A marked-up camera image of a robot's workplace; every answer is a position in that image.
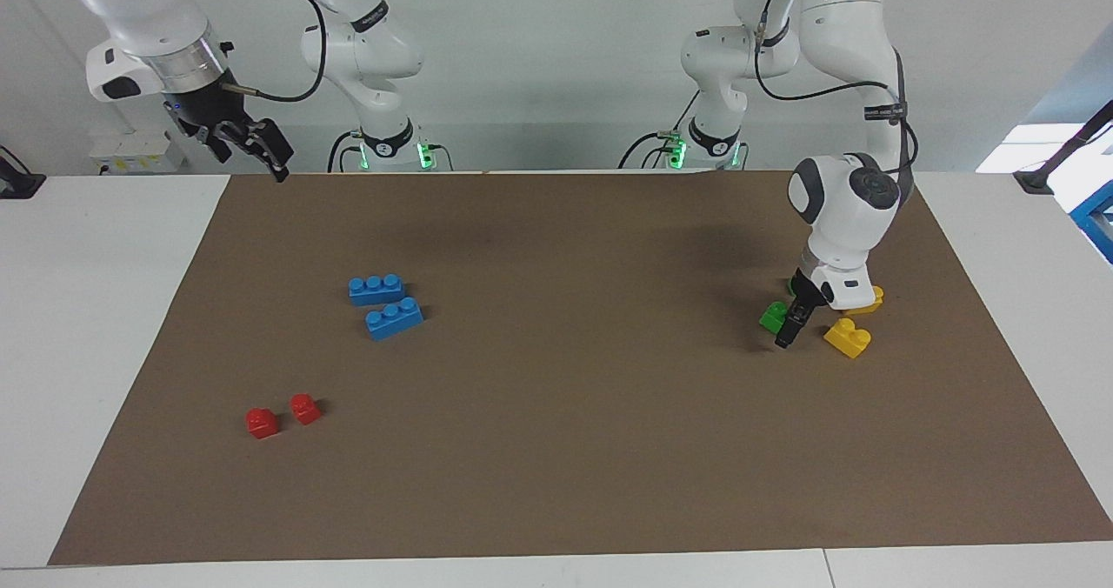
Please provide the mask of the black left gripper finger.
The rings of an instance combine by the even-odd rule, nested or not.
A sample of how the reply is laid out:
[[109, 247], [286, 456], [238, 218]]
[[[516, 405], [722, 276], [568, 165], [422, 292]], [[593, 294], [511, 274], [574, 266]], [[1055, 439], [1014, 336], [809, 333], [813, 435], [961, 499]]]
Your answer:
[[784, 325], [776, 334], [776, 346], [788, 349], [795, 342], [796, 336], [807, 323], [810, 322], [814, 310], [812, 304], [791, 304], [784, 315]]

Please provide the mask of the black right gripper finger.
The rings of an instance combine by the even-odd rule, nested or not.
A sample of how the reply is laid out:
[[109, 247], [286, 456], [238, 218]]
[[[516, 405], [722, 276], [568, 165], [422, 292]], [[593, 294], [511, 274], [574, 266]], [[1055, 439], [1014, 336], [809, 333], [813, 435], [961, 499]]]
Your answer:
[[269, 117], [247, 124], [246, 151], [266, 165], [276, 182], [285, 182], [294, 149], [280, 128]]
[[245, 155], [250, 155], [250, 129], [244, 122], [218, 122], [216, 124], [216, 137], [220, 144], [216, 144], [216, 159], [219, 163], [227, 163], [233, 157], [235, 147]]

